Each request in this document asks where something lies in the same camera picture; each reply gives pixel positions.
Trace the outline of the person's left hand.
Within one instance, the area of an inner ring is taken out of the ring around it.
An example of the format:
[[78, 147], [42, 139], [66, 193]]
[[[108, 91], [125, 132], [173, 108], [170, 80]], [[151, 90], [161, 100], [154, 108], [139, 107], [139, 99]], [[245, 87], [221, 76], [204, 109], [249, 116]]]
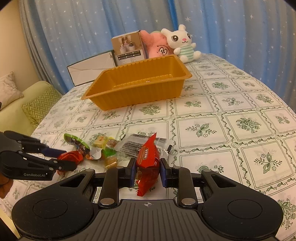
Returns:
[[0, 175], [0, 198], [3, 199], [9, 193], [12, 185], [14, 183], [13, 179], [9, 179], [2, 174]]

